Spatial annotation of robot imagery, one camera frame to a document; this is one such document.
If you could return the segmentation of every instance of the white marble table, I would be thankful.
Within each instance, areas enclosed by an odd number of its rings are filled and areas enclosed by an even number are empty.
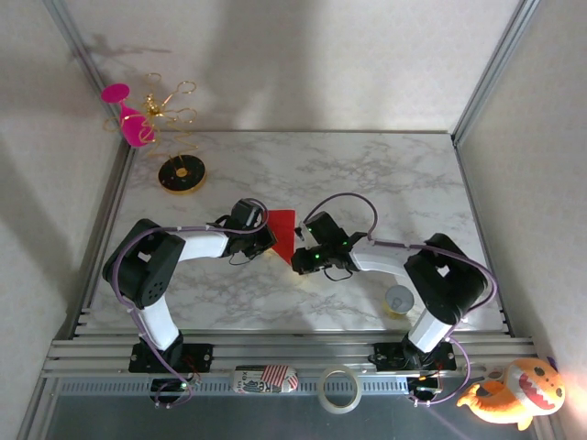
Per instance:
[[[444,232],[470,257],[482,261],[480,240],[448,135],[358,133],[203,133],[194,135],[207,182],[190,195],[171,195],[157,182],[165,158],[141,151],[127,182],[108,255],[130,228],[149,218],[162,226],[203,225],[227,214],[243,197],[270,209],[294,209],[298,221],[322,199],[357,192],[377,206],[374,236],[418,242]],[[360,200],[337,199],[326,209],[351,234],[366,231],[371,211]],[[382,308],[397,281],[357,273],[332,282],[321,273],[299,276],[273,252],[233,267],[227,259],[178,265],[167,301],[180,328],[274,332],[407,329],[423,308],[404,319]],[[103,280],[88,326],[119,328],[131,321]],[[501,330],[496,302],[472,313],[463,329]]]

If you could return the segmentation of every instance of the tape roll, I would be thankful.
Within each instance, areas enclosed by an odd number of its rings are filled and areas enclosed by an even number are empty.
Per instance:
[[[338,406],[338,405],[335,405],[334,403],[332,403],[327,398],[327,395],[325,392],[325,384],[326,384],[327,379],[336,373],[345,374],[353,382],[353,385],[355,386],[355,393],[353,394],[352,399],[350,400],[349,404],[345,405],[345,406]],[[362,389],[360,387],[359,376],[357,376],[357,373],[355,373],[352,369],[345,367],[344,365],[336,365],[334,367],[330,367],[330,368],[325,369],[322,372],[320,379],[318,380],[318,401],[320,402],[320,405],[322,405],[322,408],[327,410],[329,413],[332,413],[332,414],[350,413],[352,410],[357,408],[357,405],[359,405],[361,396],[362,396]]]

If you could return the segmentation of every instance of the small cup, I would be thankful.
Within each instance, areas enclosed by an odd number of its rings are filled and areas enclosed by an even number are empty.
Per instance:
[[[399,318],[414,307],[414,295],[407,287],[397,284],[385,293],[385,306],[392,318]]]

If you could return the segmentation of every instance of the stuffed animal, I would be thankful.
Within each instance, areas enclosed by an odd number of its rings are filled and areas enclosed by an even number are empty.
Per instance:
[[[480,387],[490,395],[478,396]],[[525,357],[507,367],[504,383],[489,380],[471,385],[457,406],[469,405],[486,422],[517,424],[517,429],[523,431],[534,416],[554,413],[564,400],[565,387],[560,374],[543,360]]]

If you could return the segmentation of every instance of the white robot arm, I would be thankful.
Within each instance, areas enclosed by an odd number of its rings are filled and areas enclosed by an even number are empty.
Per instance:
[[[213,226],[232,231],[253,229],[261,209],[247,199],[239,201],[230,215]],[[112,283],[113,265],[122,249],[141,232],[157,227],[141,220],[129,232],[106,262],[104,278]],[[393,354],[398,369],[421,369],[428,353],[439,347],[450,329],[477,301],[487,287],[486,279],[475,268],[429,250],[390,247],[384,241],[372,241],[364,233],[348,236],[325,212],[304,221],[296,234],[307,244],[292,257],[292,268],[303,275],[331,267],[349,272],[381,271],[408,277],[425,304],[425,311]],[[165,291],[179,262],[199,258],[223,258],[243,252],[250,259],[275,244],[271,230],[264,226],[254,234],[224,233],[215,230],[192,232],[181,237],[158,232],[145,236],[122,258],[118,270],[120,292],[138,309],[147,337],[172,364],[182,352],[183,337],[172,320]],[[435,234],[426,243],[436,249],[464,254],[448,238]],[[439,268],[448,268],[441,275]]]

